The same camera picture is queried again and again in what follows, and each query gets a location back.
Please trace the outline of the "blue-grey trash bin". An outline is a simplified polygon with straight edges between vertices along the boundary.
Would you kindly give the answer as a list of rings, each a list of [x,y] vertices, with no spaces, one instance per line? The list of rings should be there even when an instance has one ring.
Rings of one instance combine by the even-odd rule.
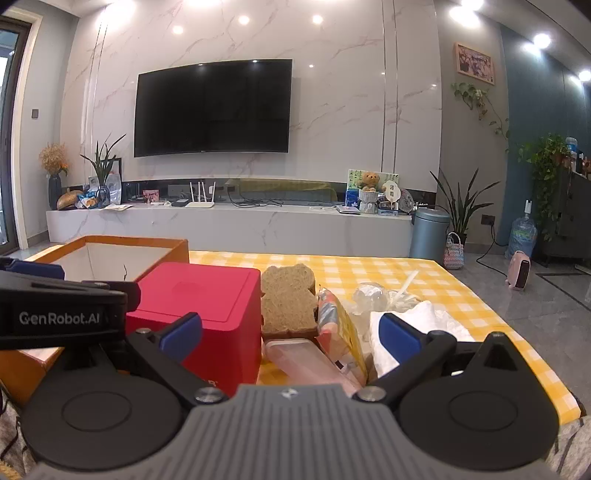
[[[438,209],[418,208],[413,214],[410,257],[443,264],[450,215]]]

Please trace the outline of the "orange storage box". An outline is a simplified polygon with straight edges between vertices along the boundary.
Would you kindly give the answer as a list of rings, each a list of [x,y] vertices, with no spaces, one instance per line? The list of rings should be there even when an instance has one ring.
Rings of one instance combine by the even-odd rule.
[[[157,265],[189,261],[188,241],[89,235],[49,247],[24,260],[36,266],[57,264],[69,281],[139,281]],[[60,355],[59,348],[1,353],[1,386],[17,406],[28,403]]]

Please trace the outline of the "white tissue cloth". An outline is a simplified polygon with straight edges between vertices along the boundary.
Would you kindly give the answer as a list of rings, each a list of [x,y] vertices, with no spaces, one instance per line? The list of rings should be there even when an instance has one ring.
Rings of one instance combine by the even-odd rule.
[[[459,342],[475,342],[469,331],[430,301],[406,312],[370,313],[370,351],[377,377],[383,377],[421,350],[421,336],[441,330]]]

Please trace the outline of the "brown bread-shaped ornament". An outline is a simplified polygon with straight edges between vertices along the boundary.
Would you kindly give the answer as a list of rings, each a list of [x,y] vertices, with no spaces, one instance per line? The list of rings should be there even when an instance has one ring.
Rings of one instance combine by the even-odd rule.
[[[76,203],[78,202],[78,197],[83,194],[84,192],[81,190],[70,190],[62,194],[57,200],[56,209],[62,211],[75,208]]]

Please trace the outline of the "teddy bear on console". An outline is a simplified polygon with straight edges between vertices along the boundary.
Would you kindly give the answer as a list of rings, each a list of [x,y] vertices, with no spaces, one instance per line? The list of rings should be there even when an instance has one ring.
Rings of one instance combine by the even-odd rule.
[[[363,171],[362,178],[358,182],[358,188],[366,192],[376,192],[378,190],[380,176],[376,172]]]

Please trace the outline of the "pink woven basket bag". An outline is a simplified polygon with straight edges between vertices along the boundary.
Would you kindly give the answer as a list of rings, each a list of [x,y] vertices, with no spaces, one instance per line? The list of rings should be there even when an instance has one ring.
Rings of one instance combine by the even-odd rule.
[[[456,232],[449,232],[444,250],[444,267],[447,270],[460,270],[464,266],[465,251],[461,238]]]

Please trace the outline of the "bear-shaped brown sponge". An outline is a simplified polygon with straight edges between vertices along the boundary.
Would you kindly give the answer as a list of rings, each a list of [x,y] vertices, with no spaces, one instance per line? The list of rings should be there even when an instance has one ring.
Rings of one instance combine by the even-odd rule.
[[[315,274],[304,264],[270,266],[260,277],[264,341],[314,340],[318,334]]]

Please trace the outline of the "water bottle with pump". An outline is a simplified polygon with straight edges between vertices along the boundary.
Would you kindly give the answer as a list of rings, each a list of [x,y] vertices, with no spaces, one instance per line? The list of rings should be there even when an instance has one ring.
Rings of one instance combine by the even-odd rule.
[[[532,256],[538,237],[535,221],[531,218],[532,204],[531,200],[527,200],[524,215],[512,223],[509,243],[505,252],[507,259],[511,259],[518,251],[528,257]]]

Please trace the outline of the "white wifi router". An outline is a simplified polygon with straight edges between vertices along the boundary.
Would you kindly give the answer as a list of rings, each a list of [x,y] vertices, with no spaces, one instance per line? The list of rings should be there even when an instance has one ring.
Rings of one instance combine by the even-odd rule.
[[[214,207],[214,191],[211,193],[211,197],[205,193],[204,181],[197,182],[197,193],[194,193],[193,183],[189,184],[190,189],[190,201],[185,205],[186,208],[201,208],[209,209]]]

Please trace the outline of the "green plant in glass vase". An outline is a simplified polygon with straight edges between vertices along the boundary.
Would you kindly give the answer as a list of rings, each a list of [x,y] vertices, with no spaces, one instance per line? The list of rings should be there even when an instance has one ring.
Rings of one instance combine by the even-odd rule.
[[[106,207],[110,203],[110,191],[106,186],[106,179],[116,160],[116,157],[112,155],[111,152],[124,138],[125,134],[118,137],[111,144],[108,144],[107,141],[104,141],[103,143],[96,142],[92,157],[81,154],[81,157],[92,165],[98,179],[99,187],[94,196],[97,208]]]

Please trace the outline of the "pink space heater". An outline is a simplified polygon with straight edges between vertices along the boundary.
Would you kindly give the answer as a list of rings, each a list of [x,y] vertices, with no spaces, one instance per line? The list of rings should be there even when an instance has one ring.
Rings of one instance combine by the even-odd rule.
[[[531,272],[530,257],[523,251],[516,251],[511,258],[506,284],[512,290],[523,290]]]

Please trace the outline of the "snack packet orange foil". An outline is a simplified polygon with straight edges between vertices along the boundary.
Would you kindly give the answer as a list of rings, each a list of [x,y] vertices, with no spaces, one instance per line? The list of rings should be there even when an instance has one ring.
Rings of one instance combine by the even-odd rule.
[[[356,326],[331,290],[318,290],[317,341],[339,371],[361,387],[367,384],[368,369]]]

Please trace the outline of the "dark cabinet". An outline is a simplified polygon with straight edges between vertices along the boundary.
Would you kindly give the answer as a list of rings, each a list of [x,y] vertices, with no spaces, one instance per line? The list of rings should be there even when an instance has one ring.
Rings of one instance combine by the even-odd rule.
[[[557,220],[547,226],[551,235],[542,242],[548,257],[590,259],[590,181],[562,169],[553,199]]]

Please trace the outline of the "white marble tv console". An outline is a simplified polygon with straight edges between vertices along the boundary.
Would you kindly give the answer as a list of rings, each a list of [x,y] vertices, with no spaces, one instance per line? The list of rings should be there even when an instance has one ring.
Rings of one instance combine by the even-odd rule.
[[[191,250],[238,253],[407,257],[408,216],[346,215],[308,206],[211,208],[135,205],[124,211],[48,211],[49,239],[67,243],[86,235],[174,238]]]

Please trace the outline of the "clear bag with white items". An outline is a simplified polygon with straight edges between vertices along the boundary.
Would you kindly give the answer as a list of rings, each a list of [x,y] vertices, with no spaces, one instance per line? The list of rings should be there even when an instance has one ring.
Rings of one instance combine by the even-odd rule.
[[[356,316],[370,312],[406,312],[420,303],[416,295],[408,289],[418,276],[419,271],[412,271],[398,290],[388,289],[379,283],[362,283],[353,293],[352,313]]]

